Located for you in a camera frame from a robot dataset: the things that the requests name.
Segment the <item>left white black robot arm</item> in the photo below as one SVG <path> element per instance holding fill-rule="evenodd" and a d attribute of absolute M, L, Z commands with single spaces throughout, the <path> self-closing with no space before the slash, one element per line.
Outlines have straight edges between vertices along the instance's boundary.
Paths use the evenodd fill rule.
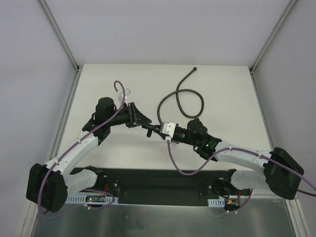
<path fill-rule="evenodd" d="M 31 167 L 26 198 L 39 208 L 55 213 L 68 197 L 77 192 L 85 189 L 104 191 L 106 181 L 103 170 L 87 166 L 79 173 L 71 172 L 109 136 L 112 126 L 124 124 L 134 128 L 151 122 L 133 102 L 116 107 L 112 98 L 99 99 L 95 112 L 83 126 L 75 143 L 46 164 L 36 163 Z"/>

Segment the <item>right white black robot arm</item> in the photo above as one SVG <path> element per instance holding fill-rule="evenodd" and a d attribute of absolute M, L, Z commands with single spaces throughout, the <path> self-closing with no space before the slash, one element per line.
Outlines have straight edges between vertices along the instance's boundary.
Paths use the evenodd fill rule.
<path fill-rule="evenodd" d="M 188 122 L 186 128 L 177 124 L 167 126 L 173 141 L 191 145 L 203 159 L 236 164 L 251 171 L 235 172 L 222 182 L 228 195 L 242 189 L 270 189 L 275 195 L 292 200 L 298 191 L 303 168 L 283 148 L 273 151 L 247 149 L 208 134 L 199 119 Z"/>

